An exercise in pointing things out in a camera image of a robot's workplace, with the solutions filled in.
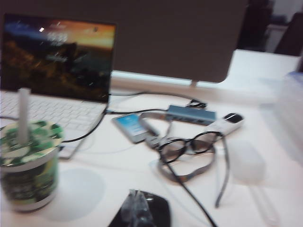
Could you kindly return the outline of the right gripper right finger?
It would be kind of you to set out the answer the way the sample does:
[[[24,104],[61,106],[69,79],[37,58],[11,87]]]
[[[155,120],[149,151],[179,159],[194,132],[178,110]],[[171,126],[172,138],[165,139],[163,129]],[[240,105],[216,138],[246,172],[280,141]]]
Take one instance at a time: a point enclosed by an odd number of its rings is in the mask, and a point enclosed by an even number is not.
[[[145,199],[144,194],[140,193],[140,226],[141,227],[154,227],[153,217],[149,210],[149,205]]]

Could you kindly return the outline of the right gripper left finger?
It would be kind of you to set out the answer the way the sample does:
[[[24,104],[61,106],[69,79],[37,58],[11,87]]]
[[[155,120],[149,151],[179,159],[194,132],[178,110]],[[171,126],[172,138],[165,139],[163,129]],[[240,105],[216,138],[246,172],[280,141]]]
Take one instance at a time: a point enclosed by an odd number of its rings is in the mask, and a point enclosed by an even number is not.
[[[130,227],[139,227],[141,225],[142,194],[134,189],[130,190],[131,196],[131,213]]]

